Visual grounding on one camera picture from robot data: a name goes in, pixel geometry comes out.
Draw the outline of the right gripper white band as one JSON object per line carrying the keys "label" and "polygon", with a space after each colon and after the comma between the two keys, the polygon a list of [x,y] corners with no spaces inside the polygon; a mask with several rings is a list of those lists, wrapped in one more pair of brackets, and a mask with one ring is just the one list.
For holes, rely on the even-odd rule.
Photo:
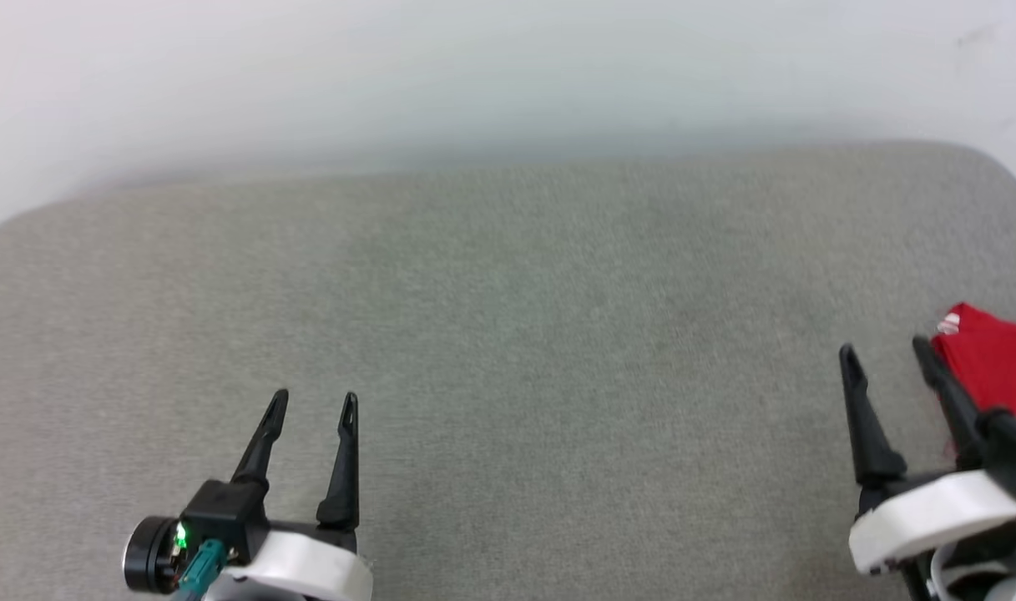
{"label": "right gripper white band", "polygon": [[[978,409],[927,337],[912,339],[920,374],[938,396],[954,445],[955,464],[969,472],[939,477],[879,503],[850,528],[848,547],[859,574],[892,570],[925,551],[956,543],[1016,520],[1016,497],[983,469],[985,440]],[[904,457],[890,446],[869,398],[869,380],[851,343],[838,353],[850,433],[852,469],[860,487],[877,487],[904,477]]]}

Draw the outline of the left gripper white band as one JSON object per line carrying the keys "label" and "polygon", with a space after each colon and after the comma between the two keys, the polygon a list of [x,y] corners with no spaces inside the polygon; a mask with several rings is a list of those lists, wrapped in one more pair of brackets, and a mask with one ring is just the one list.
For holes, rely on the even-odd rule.
{"label": "left gripper white band", "polygon": [[[284,426],[289,391],[272,396],[230,483],[270,488],[272,446]],[[372,567],[357,552],[360,522],[358,396],[350,391],[337,423],[336,459],[326,495],[316,510],[318,526],[271,522],[259,552],[248,564],[225,567],[204,600],[371,600]]]}

